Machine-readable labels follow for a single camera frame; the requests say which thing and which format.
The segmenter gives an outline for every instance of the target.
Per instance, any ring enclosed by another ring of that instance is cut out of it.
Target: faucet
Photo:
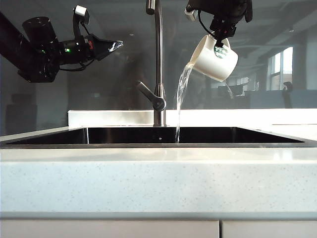
[[[137,88],[152,102],[154,109],[153,126],[166,126],[166,97],[163,84],[163,23],[162,8],[159,0],[147,0],[146,13],[155,15],[156,28],[156,86],[155,92],[137,81]]]

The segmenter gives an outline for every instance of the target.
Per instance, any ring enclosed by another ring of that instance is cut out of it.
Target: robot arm
[[[217,46],[221,41],[233,37],[236,24],[245,17],[247,22],[253,18],[252,0],[189,0],[186,16],[194,21],[201,11],[214,15],[210,29],[214,31]]]
[[[29,41],[0,12],[0,54],[18,69],[18,74],[29,82],[53,82],[59,70],[83,71],[94,60],[102,60],[123,45],[122,41],[101,40],[90,34],[86,8],[74,8],[73,28],[75,39],[59,42],[47,17],[34,17],[22,26]],[[87,31],[80,33],[79,24]],[[81,68],[62,69],[60,65],[80,64]]]

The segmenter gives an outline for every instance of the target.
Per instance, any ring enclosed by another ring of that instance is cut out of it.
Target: white cabinet door
[[[223,222],[222,238],[317,238],[317,222]]]
[[[219,238],[219,222],[2,220],[1,238]]]

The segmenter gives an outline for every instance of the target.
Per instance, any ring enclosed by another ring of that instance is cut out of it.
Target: black sink basin
[[[316,142],[238,127],[82,128],[4,141],[2,148],[315,147]]]

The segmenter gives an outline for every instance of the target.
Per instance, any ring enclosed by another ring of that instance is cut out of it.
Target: cable
[[[205,31],[207,31],[212,37],[216,38],[216,36],[215,36],[213,33],[211,33],[211,32],[206,28],[206,26],[203,24],[202,19],[201,19],[201,17],[200,17],[200,13],[201,13],[201,12],[202,12],[201,10],[198,11],[198,19],[199,19],[200,24],[203,26],[203,28],[205,29]]]
[[[95,60],[93,59],[88,64],[80,63],[80,68],[74,68],[74,69],[67,69],[67,68],[59,68],[61,71],[67,71],[67,72],[81,72],[84,71],[89,65],[91,65]]]

